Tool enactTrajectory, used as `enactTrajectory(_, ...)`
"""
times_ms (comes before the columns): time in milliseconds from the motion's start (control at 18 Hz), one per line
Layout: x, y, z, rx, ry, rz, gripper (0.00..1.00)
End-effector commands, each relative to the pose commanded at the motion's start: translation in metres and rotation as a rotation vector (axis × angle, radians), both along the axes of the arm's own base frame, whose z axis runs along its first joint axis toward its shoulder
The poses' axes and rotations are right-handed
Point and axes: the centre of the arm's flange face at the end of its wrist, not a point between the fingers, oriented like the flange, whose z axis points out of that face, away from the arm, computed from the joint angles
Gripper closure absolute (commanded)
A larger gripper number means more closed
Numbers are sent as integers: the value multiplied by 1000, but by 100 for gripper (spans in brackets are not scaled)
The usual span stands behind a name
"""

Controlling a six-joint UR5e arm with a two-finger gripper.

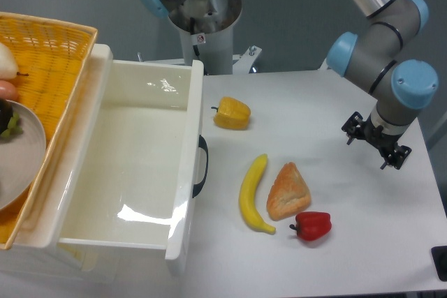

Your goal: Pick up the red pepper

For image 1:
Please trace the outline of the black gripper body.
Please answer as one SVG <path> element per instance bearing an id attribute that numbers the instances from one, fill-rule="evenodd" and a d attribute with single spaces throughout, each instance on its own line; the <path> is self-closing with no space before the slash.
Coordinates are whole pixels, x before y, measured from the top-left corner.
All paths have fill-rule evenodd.
<path id="1" fill-rule="evenodd" d="M 358 140 L 364 140 L 381 155 L 391 155 L 395 153 L 395 147 L 400 139 L 400 135 L 389 135 L 383 132 L 383 127 L 375 127 L 370 118 L 366 121 L 360 120 L 357 127 L 356 135 Z"/>

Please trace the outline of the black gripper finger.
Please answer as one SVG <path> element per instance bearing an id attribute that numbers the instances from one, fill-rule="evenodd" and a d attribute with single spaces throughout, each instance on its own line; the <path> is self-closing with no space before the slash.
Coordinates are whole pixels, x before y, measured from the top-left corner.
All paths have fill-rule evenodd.
<path id="1" fill-rule="evenodd" d="M 347 144 L 354 140 L 364 140 L 364 120 L 359 112 L 354 112 L 342 126 L 342 130 L 348 138 Z"/>
<path id="2" fill-rule="evenodd" d="M 410 155 L 411 148 L 404 145 L 393 144 L 386 147 L 379 147 L 379 153 L 384 160 L 380 167 L 381 170 L 387 166 L 399 170 Z"/>

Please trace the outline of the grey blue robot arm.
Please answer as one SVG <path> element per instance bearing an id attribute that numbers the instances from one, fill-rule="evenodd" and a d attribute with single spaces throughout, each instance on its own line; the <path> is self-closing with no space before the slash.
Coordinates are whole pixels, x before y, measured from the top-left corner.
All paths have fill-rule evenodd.
<path id="1" fill-rule="evenodd" d="M 241 0 L 140 0 L 153 15 L 168 18 L 180 34 L 184 62 L 201 61 L 208 75 L 229 75 L 233 27 Z M 370 26 L 362 35 L 343 33 L 325 59 L 329 68 L 376 99 L 368 118 L 353 114 L 343 125 L 350 140 L 376 148 L 385 166 L 400 169 L 411 150 L 398 141 L 439 85 L 436 71 L 419 60 L 396 56 L 425 26 L 423 0 L 353 0 Z"/>

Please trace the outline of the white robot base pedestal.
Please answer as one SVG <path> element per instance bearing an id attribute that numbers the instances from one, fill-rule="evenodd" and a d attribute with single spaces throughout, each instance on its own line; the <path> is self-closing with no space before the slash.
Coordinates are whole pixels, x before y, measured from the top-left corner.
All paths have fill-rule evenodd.
<path id="1" fill-rule="evenodd" d="M 240 75 L 254 70 L 260 47 L 251 45 L 244 54 L 233 54 L 233 29 L 242 14 L 242 0 L 186 0 L 171 13 L 155 8 L 152 0 L 143 3 L 155 15 L 167 17 L 177 30 L 186 65 L 199 60 L 208 75 Z"/>

